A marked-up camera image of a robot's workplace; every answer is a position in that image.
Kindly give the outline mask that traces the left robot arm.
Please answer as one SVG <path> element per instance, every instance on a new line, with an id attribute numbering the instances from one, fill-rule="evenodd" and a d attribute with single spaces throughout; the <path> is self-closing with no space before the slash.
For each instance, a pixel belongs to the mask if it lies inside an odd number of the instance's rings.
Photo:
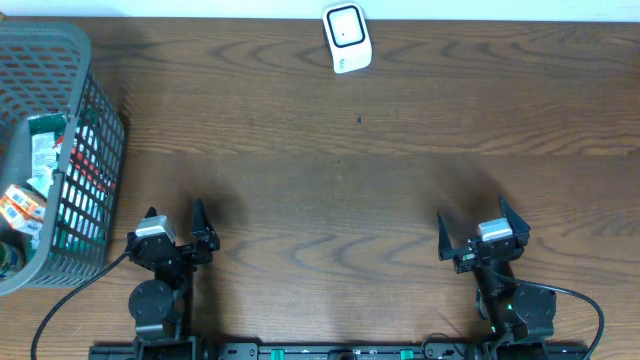
<path id="1" fill-rule="evenodd" d="M 136 359 L 208 359 L 211 347 L 192 331 L 194 273 L 213 260 L 220 238 L 201 199 L 194 203 L 190 233 L 194 241 L 176 243 L 176 231 L 165 215 L 151 207 L 127 234 L 131 262 L 154 278 L 131 293 L 128 309 L 135 321 L 132 343 Z"/>

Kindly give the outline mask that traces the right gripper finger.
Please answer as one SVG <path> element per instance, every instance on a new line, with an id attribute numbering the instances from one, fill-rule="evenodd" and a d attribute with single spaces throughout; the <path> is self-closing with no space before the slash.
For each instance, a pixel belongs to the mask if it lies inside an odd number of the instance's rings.
<path id="1" fill-rule="evenodd" d="M 512 209 L 502 195 L 500 195 L 498 199 L 501 213 L 509 223 L 513 231 L 513 236 L 518 240 L 520 245 L 527 245 L 530 238 L 531 227 Z"/>
<path id="2" fill-rule="evenodd" d="M 439 255 L 450 255 L 453 251 L 453 247 L 451 244 L 451 240 L 449 238 L 449 234 L 444 223 L 444 219 L 440 213 L 437 213 L 438 220 L 438 254 Z"/>

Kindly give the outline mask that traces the green-lidded small jar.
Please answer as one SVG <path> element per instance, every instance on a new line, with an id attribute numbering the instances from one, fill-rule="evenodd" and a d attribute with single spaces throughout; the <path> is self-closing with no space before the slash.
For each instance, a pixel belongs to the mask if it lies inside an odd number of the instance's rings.
<path id="1" fill-rule="evenodd" d="M 25 266 L 24 252 L 12 244 L 0 243 L 0 279 L 7 280 L 17 275 Z"/>

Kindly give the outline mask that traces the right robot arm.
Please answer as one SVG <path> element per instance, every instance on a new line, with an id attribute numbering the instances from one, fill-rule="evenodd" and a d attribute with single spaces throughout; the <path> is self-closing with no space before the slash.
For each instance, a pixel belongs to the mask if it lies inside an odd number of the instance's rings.
<path id="1" fill-rule="evenodd" d="M 476 306 L 492 326 L 486 338 L 469 345 L 466 359 L 532 357 L 554 333 L 556 293 L 527 285 L 514 277 L 511 263 L 521 257 L 530 226 L 499 198 L 502 216 L 478 225 L 477 234 L 454 247 L 444 219 L 438 218 L 438 256 L 450 260 L 455 271 L 471 272 L 477 282 Z"/>

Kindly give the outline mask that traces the orange tissue pack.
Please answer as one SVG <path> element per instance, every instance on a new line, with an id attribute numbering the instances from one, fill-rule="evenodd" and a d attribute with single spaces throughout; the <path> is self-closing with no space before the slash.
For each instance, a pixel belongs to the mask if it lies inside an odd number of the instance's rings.
<path id="1" fill-rule="evenodd" d="M 44 220 L 47 202 L 36 193 L 11 184 L 5 195 L 29 217 L 38 221 Z"/>
<path id="2" fill-rule="evenodd" d="M 40 221 L 31 218 L 6 196 L 1 198 L 1 215 L 13 230 L 27 235 L 39 234 L 43 226 Z"/>

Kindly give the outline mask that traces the green 3M adhesive package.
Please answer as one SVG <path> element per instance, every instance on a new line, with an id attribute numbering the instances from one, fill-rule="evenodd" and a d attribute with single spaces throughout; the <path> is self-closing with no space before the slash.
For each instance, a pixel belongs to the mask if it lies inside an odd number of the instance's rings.
<path id="1" fill-rule="evenodd" d="M 31 177 L 28 187 L 35 193 L 25 206 L 27 219 L 20 230 L 38 243 L 44 225 L 47 201 L 54 184 L 54 171 L 60 162 L 66 117 L 44 115 L 29 120 L 31 135 Z M 88 110 L 78 120 L 71 138 L 67 179 L 63 182 L 61 204 L 56 219 L 65 227 L 54 236 L 54 244 L 72 252 L 88 251 L 106 243 L 107 221 L 113 205 L 117 183 L 118 156 L 122 154 L 122 131 L 113 130 L 93 111 Z"/>

